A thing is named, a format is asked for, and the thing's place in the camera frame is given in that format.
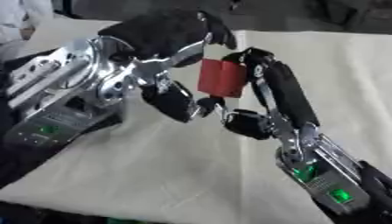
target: green led light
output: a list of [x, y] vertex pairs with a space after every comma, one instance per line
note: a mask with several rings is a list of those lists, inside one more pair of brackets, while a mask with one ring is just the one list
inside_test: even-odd
[[343, 189], [336, 189], [329, 192], [329, 195], [338, 203], [346, 203], [351, 200], [353, 197]]
[[39, 131], [44, 134], [54, 134], [57, 132], [57, 130], [58, 127], [50, 126], [50, 125], [42, 126], [41, 128], [39, 128]]
[[302, 171], [300, 171], [299, 169], [292, 169], [292, 171], [294, 172], [294, 175], [297, 177], [297, 179], [306, 183], [311, 181], [315, 177], [316, 167], [315, 165], [309, 165]]

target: white table surface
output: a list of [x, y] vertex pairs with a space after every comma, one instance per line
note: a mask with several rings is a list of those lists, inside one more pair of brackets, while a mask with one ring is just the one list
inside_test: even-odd
[[[22, 54], [94, 36], [113, 22], [42, 24]], [[260, 47], [291, 66], [322, 130], [357, 158], [392, 175], [392, 38], [320, 32], [238, 31], [240, 48]], [[228, 51], [206, 49], [208, 58]], [[172, 70], [194, 93], [200, 65]], [[260, 109], [250, 89], [231, 104]], [[276, 166], [279, 143], [225, 131], [216, 116], [190, 124], [140, 99], [118, 127], [79, 138], [0, 200], [82, 214], [194, 224], [330, 223]]]

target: red block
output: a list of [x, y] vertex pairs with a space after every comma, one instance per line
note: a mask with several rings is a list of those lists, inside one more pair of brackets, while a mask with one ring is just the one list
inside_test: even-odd
[[229, 61], [203, 59], [199, 76], [200, 92], [240, 98], [246, 84], [246, 68]]

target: person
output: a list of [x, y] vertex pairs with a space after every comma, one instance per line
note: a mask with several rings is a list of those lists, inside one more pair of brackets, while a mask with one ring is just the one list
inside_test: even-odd
[[0, 61], [12, 60], [37, 26], [53, 18], [51, 0], [0, 0]]

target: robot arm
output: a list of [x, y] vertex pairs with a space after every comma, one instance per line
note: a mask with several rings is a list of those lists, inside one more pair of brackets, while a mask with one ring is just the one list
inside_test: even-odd
[[336, 223], [358, 223], [365, 216], [391, 221], [392, 180], [319, 132], [319, 120], [287, 65], [271, 52], [255, 48], [223, 60], [246, 67], [247, 81], [266, 109], [265, 115], [241, 109], [230, 112], [223, 99], [211, 97], [227, 129], [258, 140], [279, 140], [278, 167]]
[[185, 87], [170, 79], [169, 70], [200, 60], [206, 44], [235, 47], [229, 29], [200, 11], [135, 17], [99, 34], [38, 56], [11, 73], [6, 94], [18, 122], [3, 138], [7, 145], [64, 146], [120, 113], [136, 88], [150, 105], [186, 123], [200, 108]]

